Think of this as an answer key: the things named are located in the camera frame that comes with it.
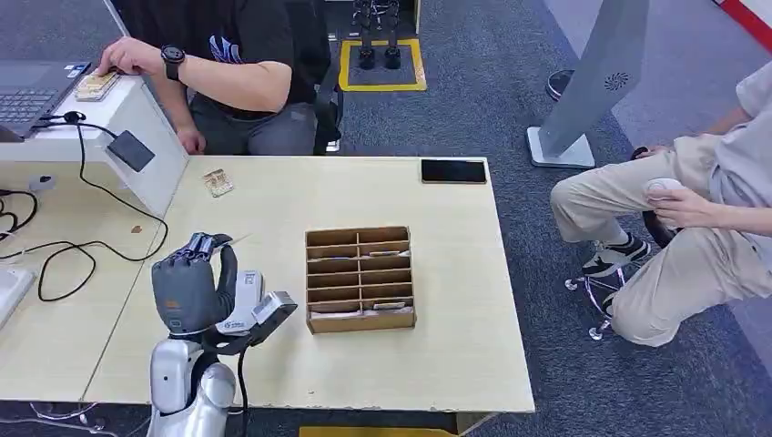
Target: white sock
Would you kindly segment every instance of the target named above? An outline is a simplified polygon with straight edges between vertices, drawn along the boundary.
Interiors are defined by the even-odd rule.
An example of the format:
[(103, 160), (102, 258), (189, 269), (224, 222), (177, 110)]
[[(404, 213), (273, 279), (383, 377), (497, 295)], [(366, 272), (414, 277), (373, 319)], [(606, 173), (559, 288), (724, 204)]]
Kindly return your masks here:
[(617, 234), (616, 237), (612, 239), (607, 239), (606, 241), (604, 241), (604, 243), (619, 246), (622, 244), (627, 244), (628, 241), (630, 241), (630, 237), (627, 235), (626, 232), (622, 230), (622, 228), (620, 228), (619, 234)]

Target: black watch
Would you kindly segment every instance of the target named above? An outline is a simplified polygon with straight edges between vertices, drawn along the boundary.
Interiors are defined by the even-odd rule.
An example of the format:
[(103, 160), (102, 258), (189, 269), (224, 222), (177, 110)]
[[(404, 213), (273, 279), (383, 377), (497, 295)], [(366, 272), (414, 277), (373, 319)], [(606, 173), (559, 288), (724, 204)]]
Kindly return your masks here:
[(161, 58), (167, 66), (167, 77), (169, 80), (179, 82), (179, 65), (185, 61), (185, 52), (181, 48), (174, 46), (161, 47)]

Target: gray pants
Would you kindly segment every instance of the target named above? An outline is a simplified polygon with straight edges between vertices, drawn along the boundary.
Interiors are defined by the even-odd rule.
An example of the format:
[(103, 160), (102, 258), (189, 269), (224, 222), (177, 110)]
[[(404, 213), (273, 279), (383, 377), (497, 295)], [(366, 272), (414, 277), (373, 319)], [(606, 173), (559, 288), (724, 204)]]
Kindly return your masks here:
[(316, 136), (313, 105), (287, 105), (257, 120), (238, 119), (196, 95), (190, 114), (207, 139), (207, 155), (311, 155)]

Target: office chair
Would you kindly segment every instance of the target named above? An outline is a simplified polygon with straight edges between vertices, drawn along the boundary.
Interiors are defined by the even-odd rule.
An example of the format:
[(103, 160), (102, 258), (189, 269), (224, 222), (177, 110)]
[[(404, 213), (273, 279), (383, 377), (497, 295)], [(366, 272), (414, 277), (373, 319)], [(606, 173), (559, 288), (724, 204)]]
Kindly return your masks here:
[[(635, 160), (638, 158), (638, 155), (648, 151), (646, 147), (639, 147), (633, 152), (633, 156), (630, 158), (630, 160)], [(644, 226), (646, 227), (646, 230), (649, 231), (649, 234), (651, 234), (652, 239), (654, 239), (654, 242), (657, 246), (659, 246), (661, 249), (664, 249), (667, 247), (667, 245), (670, 243), (671, 240), (676, 236), (678, 231), (681, 229), (670, 229), (667, 226), (665, 226), (659, 218), (656, 216), (654, 211), (644, 211), (643, 212), (643, 219), (644, 219)], [(635, 267), (636, 271), (637, 269), (640, 269), (643, 267), (644, 263), (642, 262), (633, 262), (631, 264), (633, 267)], [(619, 279), (619, 286), (607, 284), (601, 280), (590, 278), (587, 276), (578, 278), (578, 279), (568, 279), (565, 282), (565, 287), (571, 291), (577, 290), (579, 288), (579, 285), (581, 284), (584, 288), (584, 291), (587, 293), (587, 297), (590, 299), (590, 303), (593, 304), (593, 308), (595, 308), (598, 313), (603, 318), (603, 321), (601, 321), (600, 325), (596, 327), (592, 327), (589, 330), (590, 337), (593, 340), (601, 340), (604, 336), (604, 332), (608, 330), (608, 328), (611, 326), (611, 317), (607, 314), (608, 307), (611, 305), (611, 302), (606, 302), (606, 304), (598, 303), (598, 299), (595, 296), (594, 287), (606, 289), (611, 292), (619, 291), (625, 283), (627, 282), (627, 277), (625, 276), (625, 273), (622, 269), (616, 270), (616, 277)]]
[(338, 86), (340, 63), (333, 58), (324, 15), (324, 0), (285, 0), (295, 42), (295, 58), (305, 79), (316, 86), (317, 119), (313, 154), (327, 155), (340, 149), (343, 93)]

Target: laptop keyboard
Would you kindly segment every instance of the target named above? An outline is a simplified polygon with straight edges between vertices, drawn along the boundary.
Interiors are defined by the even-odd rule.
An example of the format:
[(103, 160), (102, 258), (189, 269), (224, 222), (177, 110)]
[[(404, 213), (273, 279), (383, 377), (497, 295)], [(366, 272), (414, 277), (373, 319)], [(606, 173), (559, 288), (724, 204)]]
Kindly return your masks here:
[(55, 95), (55, 89), (0, 91), (0, 123), (22, 124), (36, 121), (40, 110)]

